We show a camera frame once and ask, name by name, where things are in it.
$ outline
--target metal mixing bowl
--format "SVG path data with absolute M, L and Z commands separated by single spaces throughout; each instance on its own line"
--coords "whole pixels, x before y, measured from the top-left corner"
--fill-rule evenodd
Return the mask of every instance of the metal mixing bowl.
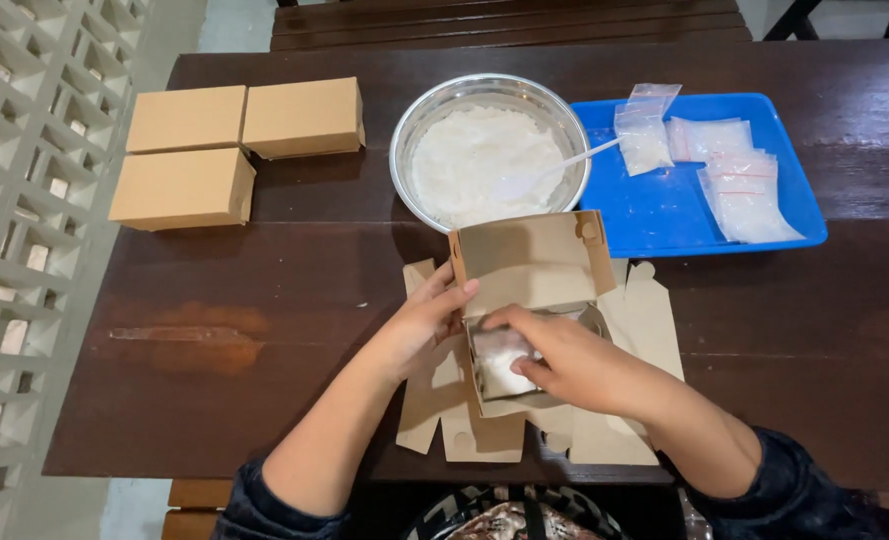
M 442 233 L 450 228 L 427 215 L 414 195 L 411 159 L 417 141 L 432 124 L 453 111 L 467 111 L 474 106 L 497 107 L 534 118 L 538 129 L 552 131 L 566 160 L 590 149 L 587 132 L 571 106 L 537 82 L 512 75 L 479 73 L 438 84 L 417 98 L 397 123 L 390 140 L 389 159 L 390 176 L 404 204 L 421 221 Z M 561 184 L 551 194 L 551 212 L 570 211 L 581 199 L 590 173 L 590 158 L 568 167 Z

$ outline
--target patterned fabric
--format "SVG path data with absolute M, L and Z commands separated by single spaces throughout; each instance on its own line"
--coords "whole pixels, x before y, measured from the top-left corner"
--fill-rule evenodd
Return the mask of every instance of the patterned fabric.
M 869 505 L 856 497 L 856 492 L 835 486 L 807 451 L 789 437 L 762 428 L 755 432 L 762 458 L 747 494 L 730 499 L 705 497 L 685 485 L 694 508 L 711 523 L 715 538 L 889 540 L 889 510 Z M 674 466 L 664 461 L 677 474 Z M 238 470 L 231 501 L 218 519 L 212 540 L 338 537 L 346 515 L 318 517 L 291 507 L 265 485 L 263 464 L 262 459 L 254 460 Z M 626 540 L 627 536 L 592 501 L 568 487 L 470 486 L 418 516 L 402 538 Z
M 468 486 L 443 497 L 403 540 L 630 540 L 577 491 L 539 485 Z

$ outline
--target open cardboard box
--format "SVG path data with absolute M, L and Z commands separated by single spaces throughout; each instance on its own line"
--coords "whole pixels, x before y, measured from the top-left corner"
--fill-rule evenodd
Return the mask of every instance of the open cardboard box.
M 479 296 L 465 310 L 465 320 L 480 317 L 490 306 L 502 306 L 501 302 L 507 304 L 523 300 L 523 306 L 547 307 L 553 306 L 558 299 L 564 302 L 579 296 L 579 292 L 583 291 L 580 295 L 582 299 L 577 301 L 583 301 L 586 295 L 590 295 L 592 303 L 597 298 L 597 313 L 601 315 L 597 320 L 604 320 L 606 333 L 615 345 L 683 380 L 671 304 L 667 289 L 654 280 L 654 267 L 643 262 L 629 269 L 626 259 L 609 260 L 604 228 L 596 212 L 551 215 L 489 224 L 497 227 L 494 229 L 485 227 L 474 230 L 482 227 L 476 226 L 452 233 L 452 257 L 455 255 L 454 245 L 458 244 L 455 257 L 457 281 L 460 283 L 474 277 L 482 280 Z M 538 227 L 541 221 L 549 218 L 548 227 Z M 469 230 L 472 230 L 471 235 L 465 234 Z M 471 251 L 467 251 L 468 247 L 477 244 L 481 238 L 490 237 L 491 233 L 497 235 L 493 238 L 500 245 L 492 245 L 492 252 L 485 252 L 481 255 L 483 258 L 474 254 L 469 260 Z M 504 238 L 505 234 L 510 235 L 510 240 L 499 239 Z M 550 237 L 559 238 L 562 243 L 547 250 L 543 247 L 532 250 L 538 243 L 545 245 L 543 239 Z M 575 249 L 572 239 L 580 240 L 583 250 Z M 534 256 L 522 258 L 522 250 Z M 579 251 L 583 251 L 584 258 L 578 256 Z M 562 262 L 571 262 L 582 268 L 583 279 L 576 279 L 579 283 L 573 286 L 566 283 L 567 288 L 558 289 L 558 292 L 563 290 L 567 294 L 561 292 L 557 296 L 552 293 L 550 300 L 545 293 L 536 290 L 536 286 L 544 283 L 544 277 L 534 277 L 533 273 L 523 270 L 500 270 L 521 264 L 531 265 L 532 269 L 554 268 Z M 517 274 L 518 298 L 508 300 L 502 296 L 510 294 L 508 291 L 511 290 L 506 287 L 509 283 L 504 282 L 497 284 L 499 292 L 486 292 L 493 285 L 492 278 L 487 277 L 492 272 L 482 272 L 482 269 L 488 268 L 488 264 L 508 278 L 514 277 L 509 276 L 511 274 Z M 408 294 L 433 272 L 432 260 L 405 266 Z M 575 278 L 578 276 L 573 269 L 562 270 L 557 275 L 567 272 Z M 606 292 L 598 295 L 599 290 Z M 408 379 L 396 439 L 400 446 L 426 454 L 440 423 L 448 461 L 516 462 L 521 460 L 524 423 L 530 422 L 544 432 L 544 441 L 550 451 L 568 452 L 572 463 L 657 464 L 643 427 L 630 420 L 572 407 L 546 395 L 547 400 L 537 399 L 537 403 L 531 399 L 524 399 L 523 402 L 521 399 L 506 399 L 506 402 L 495 407 L 496 410 L 490 406 L 482 407 L 466 335 L 452 337 L 437 348 L 429 345 L 420 354 L 431 358 L 424 362 L 426 367 L 423 371 Z M 504 414 L 486 416 L 484 409 Z
M 463 313 L 469 344 L 475 326 L 508 304 L 543 314 L 582 312 L 582 320 L 593 323 L 601 317 L 595 300 L 614 289 L 605 228 L 597 210 L 493 221 L 453 230 L 448 239 L 458 285 L 473 279 L 481 284 Z M 599 336 L 603 330 L 599 326 Z M 562 405 L 540 390 L 485 399 L 473 346 L 470 354 L 483 417 Z

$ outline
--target plastic spoon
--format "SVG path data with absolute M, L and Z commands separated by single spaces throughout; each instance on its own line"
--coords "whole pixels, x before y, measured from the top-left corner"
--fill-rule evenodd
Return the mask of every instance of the plastic spoon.
M 494 199 L 498 201 L 511 201 L 514 199 L 518 199 L 523 197 L 528 191 L 531 191 L 534 188 L 534 185 L 537 184 L 538 180 L 548 176 L 551 173 L 558 172 L 559 170 L 566 169 L 582 160 L 586 160 L 591 156 L 594 156 L 596 153 L 601 152 L 602 150 L 606 150 L 615 144 L 621 142 L 624 136 L 621 135 L 615 140 L 607 141 L 606 143 L 595 146 L 594 148 L 588 150 L 584 153 L 578 153 L 574 157 L 570 159 L 565 159 L 561 163 L 557 165 L 552 165 L 543 171 L 539 171 L 537 174 L 534 174 L 530 177 L 514 177 L 514 176 L 505 176 L 501 177 L 499 182 L 494 185 L 493 190 L 491 191 Z

